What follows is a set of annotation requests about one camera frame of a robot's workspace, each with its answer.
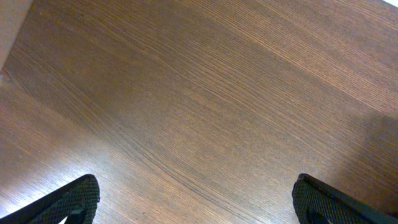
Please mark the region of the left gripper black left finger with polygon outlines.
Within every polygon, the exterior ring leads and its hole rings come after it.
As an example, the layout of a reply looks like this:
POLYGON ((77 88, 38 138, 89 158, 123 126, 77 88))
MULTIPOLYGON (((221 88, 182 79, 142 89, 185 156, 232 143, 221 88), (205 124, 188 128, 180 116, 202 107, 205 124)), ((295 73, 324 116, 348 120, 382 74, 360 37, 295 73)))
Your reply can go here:
POLYGON ((1 218, 1 223, 66 223, 92 224, 100 188, 96 177, 83 175, 52 193, 1 218))

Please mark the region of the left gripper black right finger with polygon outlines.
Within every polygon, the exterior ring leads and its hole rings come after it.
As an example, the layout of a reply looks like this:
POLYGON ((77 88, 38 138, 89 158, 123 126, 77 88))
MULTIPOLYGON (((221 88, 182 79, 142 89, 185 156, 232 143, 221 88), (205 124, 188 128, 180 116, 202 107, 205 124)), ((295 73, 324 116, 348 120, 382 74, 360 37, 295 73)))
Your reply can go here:
POLYGON ((294 183, 292 198, 300 224, 397 224, 397 214, 381 213, 305 173, 294 183))

